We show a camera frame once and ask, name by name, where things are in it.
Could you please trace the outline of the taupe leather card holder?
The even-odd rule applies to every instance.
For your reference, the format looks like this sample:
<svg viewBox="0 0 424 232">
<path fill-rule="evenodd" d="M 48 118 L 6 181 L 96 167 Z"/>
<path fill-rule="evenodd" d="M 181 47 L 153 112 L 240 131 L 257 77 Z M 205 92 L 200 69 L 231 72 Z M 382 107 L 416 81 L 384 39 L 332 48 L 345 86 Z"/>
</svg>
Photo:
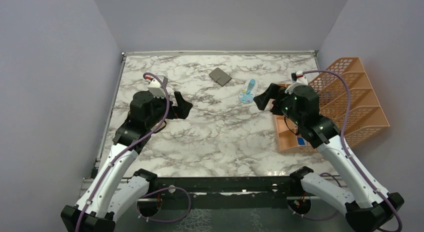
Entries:
<svg viewBox="0 0 424 232">
<path fill-rule="evenodd" d="M 220 68 L 215 68 L 209 74 L 209 77 L 220 86 L 226 85 L 232 77 Z"/>
</svg>

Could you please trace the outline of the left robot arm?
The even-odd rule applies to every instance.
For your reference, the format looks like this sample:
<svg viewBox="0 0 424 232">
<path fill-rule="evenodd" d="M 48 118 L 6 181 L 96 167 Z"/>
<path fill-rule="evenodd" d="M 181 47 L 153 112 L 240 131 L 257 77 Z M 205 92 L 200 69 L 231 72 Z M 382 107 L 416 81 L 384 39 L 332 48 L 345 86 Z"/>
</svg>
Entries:
<svg viewBox="0 0 424 232">
<path fill-rule="evenodd" d="M 106 162 L 75 205 L 67 205 L 61 219 L 69 232 L 112 232 L 120 216 L 139 198 L 147 204 L 142 218 L 153 220 L 161 206 L 158 176 L 140 169 L 118 190 L 125 172 L 139 156 L 151 135 L 166 119 L 186 119 L 193 104 L 174 92 L 177 105 L 149 91 L 133 95 L 124 123 L 116 130 Z"/>
</svg>

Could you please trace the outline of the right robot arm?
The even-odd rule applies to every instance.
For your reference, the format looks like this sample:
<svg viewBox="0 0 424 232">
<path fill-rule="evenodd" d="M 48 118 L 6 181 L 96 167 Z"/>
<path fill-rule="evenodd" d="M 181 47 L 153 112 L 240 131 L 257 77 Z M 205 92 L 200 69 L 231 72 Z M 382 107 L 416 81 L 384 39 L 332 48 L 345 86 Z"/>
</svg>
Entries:
<svg viewBox="0 0 424 232">
<path fill-rule="evenodd" d="M 300 196 L 311 193 L 336 208 L 356 232 L 373 232 L 392 218 L 403 224 L 398 213 L 404 204 L 398 192 L 390 193 L 378 183 L 356 158 L 344 139 L 344 133 L 320 113 L 319 95 L 309 85 L 296 86 L 291 93 L 278 84 L 254 97 L 263 111 L 272 100 L 271 113 L 291 120 L 301 137 L 321 153 L 335 168 L 349 190 L 327 182 L 309 168 L 297 170 L 288 182 L 289 191 Z"/>
</svg>

